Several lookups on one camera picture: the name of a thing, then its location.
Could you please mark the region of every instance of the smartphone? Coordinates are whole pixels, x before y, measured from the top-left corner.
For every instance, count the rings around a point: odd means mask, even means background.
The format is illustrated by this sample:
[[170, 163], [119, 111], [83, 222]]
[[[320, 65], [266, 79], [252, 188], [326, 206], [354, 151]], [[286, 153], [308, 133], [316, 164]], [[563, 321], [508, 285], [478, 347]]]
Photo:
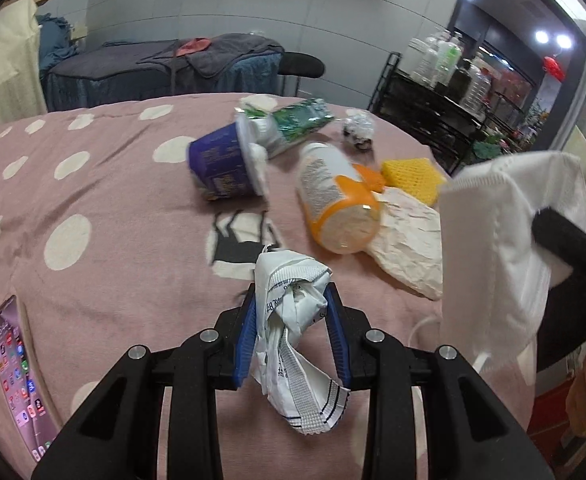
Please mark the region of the smartphone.
[[52, 414], [33, 376], [24, 347], [17, 299], [0, 307], [0, 385], [17, 430], [33, 460], [39, 462], [58, 434]]

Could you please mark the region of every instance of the white pill bottle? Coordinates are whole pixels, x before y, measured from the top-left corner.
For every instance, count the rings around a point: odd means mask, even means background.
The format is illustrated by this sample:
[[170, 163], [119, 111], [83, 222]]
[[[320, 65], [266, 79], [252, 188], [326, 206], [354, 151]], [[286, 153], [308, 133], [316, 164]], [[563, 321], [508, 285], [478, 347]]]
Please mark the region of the white pill bottle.
[[313, 239], [337, 254], [362, 251], [380, 226], [380, 205], [348, 158], [312, 142], [301, 150], [297, 192]]

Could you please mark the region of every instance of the chair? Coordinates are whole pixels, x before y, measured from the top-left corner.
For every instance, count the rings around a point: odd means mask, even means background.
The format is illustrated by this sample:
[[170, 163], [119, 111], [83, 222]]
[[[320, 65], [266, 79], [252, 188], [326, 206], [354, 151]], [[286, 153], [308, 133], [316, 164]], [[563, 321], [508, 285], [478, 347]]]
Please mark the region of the chair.
[[285, 52], [279, 62], [278, 74], [284, 76], [282, 79], [282, 90], [280, 95], [284, 95], [284, 87], [286, 85], [286, 76], [293, 75], [297, 77], [295, 85], [295, 96], [299, 91], [299, 81], [302, 77], [310, 77], [311, 79], [318, 79], [324, 75], [326, 66], [316, 57], [308, 54], [301, 54], [300, 52]]

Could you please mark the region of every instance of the red lantern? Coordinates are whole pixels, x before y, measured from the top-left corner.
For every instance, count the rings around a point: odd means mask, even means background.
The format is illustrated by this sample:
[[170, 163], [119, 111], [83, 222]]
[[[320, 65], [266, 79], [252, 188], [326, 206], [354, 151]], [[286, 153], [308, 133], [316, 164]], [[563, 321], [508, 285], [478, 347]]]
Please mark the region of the red lantern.
[[557, 79], [557, 81], [564, 81], [564, 70], [562, 70], [560, 64], [553, 57], [546, 56], [544, 58], [544, 70]]

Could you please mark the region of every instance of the pink tablecloth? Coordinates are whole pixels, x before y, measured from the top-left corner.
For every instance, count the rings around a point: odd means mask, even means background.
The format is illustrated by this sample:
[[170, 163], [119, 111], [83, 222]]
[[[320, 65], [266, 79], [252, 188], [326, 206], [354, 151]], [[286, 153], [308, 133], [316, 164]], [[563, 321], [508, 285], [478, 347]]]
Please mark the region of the pink tablecloth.
[[[402, 341], [417, 321], [439, 312], [439, 303], [406, 290], [369, 256], [338, 256], [311, 240], [293, 184], [297, 149], [270, 163], [268, 204], [199, 197], [185, 147], [230, 123], [239, 98], [180, 96], [0, 126], [0, 304], [17, 294], [25, 306], [32, 352], [63, 420], [127, 348], [178, 346], [234, 306], [252, 268], [228, 256], [238, 248], [252, 254], [277, 241], [314, 256], [333, 270], [345, 304]], [[343, 108], [334, 110], [344, 116]], [[375, 160], [360, 156], [359, 162], [431, 156], [396, 127], [377, 119], [375, 125]], [[323, 134], [316, 138], [338, 139], [339, 127], [327, 126]], [[230, 232], [226, 224], [237, 210]], [[323, 324], [309, 329], [300, 349], [335, 374]], [[492, 385], [527, 424], [532, 390], [519, 370]], [[364, 428], [356, 415], [366, 400], [367, 394], [353, 394], [333, 431], [302, 436], [251, 378], [238, 392], [217, 394], [225, 478], [359, 478]], [[0, 451], [25, 477], [35, 466], [1, 385]]]

